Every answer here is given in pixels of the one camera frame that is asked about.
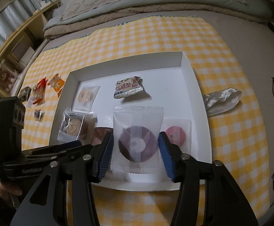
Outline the person left hand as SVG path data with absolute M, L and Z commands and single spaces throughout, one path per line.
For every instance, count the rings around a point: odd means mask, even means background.
M 21 196 L 22 190 L 18 187 L 2 183 L 0 180 L 0 198 L 8 203 L 9 206 L 13 206 L 11 195 Z

